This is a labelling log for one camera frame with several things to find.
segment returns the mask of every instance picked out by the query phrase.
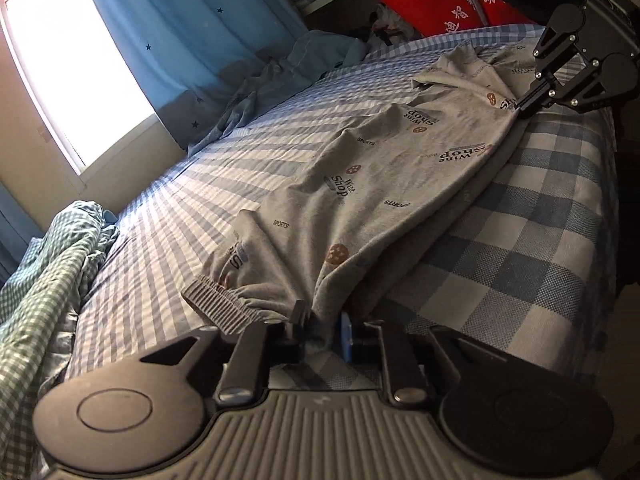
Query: sweatpants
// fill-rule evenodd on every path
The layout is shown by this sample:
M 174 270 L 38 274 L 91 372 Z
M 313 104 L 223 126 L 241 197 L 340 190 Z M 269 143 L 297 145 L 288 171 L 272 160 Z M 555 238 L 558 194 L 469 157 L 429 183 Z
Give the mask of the sweatpants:
M 353 118 L 238 213 L 185 299 L 225 333 L 288 318 L 302 300 L 325 345 L 343 308 L 366 318 L 517 147 L 526 124 L 513 104 L 533 80 L 532 47 L 508 46 L 491 65 L 463 44 L 408 82 L 423 89 L 410 104 Z

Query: silver bolt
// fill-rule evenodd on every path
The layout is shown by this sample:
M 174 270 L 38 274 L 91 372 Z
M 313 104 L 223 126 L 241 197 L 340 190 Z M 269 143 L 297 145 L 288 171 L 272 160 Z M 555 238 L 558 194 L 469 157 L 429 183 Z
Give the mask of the silver bolt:
M 227 388 L 218 394 L 220 404 L 224 406 L 240 406 L 251 400 L 252 393 L 246 388 Z
M 422 388 L 400 388 L 394 393 L 394 399 L 403 404 L 419 404 L 427 400 L 427 392 Z

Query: window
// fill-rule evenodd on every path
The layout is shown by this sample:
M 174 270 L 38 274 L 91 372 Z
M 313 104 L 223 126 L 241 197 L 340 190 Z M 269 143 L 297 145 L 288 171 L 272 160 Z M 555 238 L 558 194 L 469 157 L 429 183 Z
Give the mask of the window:
M 20 75 L 78 175 L 157 120 L 92 0 L 0 4 Z

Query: green checkered cloth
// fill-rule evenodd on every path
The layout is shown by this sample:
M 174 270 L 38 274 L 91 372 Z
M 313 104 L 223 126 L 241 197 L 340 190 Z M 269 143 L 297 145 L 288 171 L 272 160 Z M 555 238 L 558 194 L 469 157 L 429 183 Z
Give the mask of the green checkered cloth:
M 31 240 L 0 290 L 0 480 L 30 476 L 33 409 L 63 369 L 60 360 L 52 366 L 47 347 L 59 330 L 75 331 L 69 320 L 77 320 L 117 236 L 97 203 L 74 202 L 44 238 Z

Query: striped bedsheet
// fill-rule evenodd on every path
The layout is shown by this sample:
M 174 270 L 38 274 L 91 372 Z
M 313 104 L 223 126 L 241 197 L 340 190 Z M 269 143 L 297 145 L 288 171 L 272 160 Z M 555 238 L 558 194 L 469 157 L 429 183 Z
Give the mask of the striped bedsheet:
M 258 207 L 349 118 L 410 101 L 419 91 L 410 77 L 461 41 L 483 47 L 487 59 L 541 31 L 484 28 L 373 52 L 171 168 L 120 216 L 121 234 L 82 311 L 66 379 L 201 325 L 180 290 L 236 213 Z M 606 110 L 540 112 L 510 163 L 376 313 L 412 332 L 444 324 L 580 373 L 600 345 L 614 292 L 613 160 Z M 332 352 L 281 375 L 285 386 L 370 384 Z

